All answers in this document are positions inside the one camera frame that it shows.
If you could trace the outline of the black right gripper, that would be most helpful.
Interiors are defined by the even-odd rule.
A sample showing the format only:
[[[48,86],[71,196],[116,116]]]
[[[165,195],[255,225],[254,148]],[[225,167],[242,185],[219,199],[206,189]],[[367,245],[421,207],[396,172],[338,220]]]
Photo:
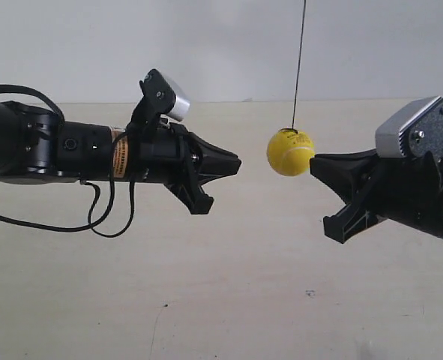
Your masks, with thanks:
[[[316,154],[310,174],[345,205],[323,219],[325,235],[341,244],[391,220],[443,240],[443,160],[431,153],[387,159],[375,149]]]

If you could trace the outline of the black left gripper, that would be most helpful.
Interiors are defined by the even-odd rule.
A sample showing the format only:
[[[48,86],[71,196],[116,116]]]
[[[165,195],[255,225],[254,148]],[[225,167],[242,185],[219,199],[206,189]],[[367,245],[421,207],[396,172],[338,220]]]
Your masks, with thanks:
[[[129,137],[127,178],[159,184],[181,201],[192,215],[206,215],[214,198],[202,185],[235,176],[241,159],[233,152],[206,142],[182,125],[159,127],[150,139]]]

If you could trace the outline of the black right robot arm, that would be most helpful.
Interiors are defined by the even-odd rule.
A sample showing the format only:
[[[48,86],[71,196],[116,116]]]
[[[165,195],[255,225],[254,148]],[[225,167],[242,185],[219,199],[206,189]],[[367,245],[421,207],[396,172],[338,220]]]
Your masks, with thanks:
[[[344,203],[322,220],[324,234],[340,244],[385,220],[443,239],[443,155],[317,154],[310,173]]]

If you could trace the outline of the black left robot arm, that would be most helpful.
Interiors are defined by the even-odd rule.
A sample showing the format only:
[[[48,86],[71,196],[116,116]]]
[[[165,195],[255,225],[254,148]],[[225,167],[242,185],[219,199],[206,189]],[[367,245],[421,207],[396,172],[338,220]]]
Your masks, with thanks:
[[[0,182],[44,185],[77,181],[164,185],[193,215],[214,202],[202,186],[237,174],[241,159],[185,126],[160,120],[153,131],[122,139],[123,129],[66,121],[16,101],[0,103]]]

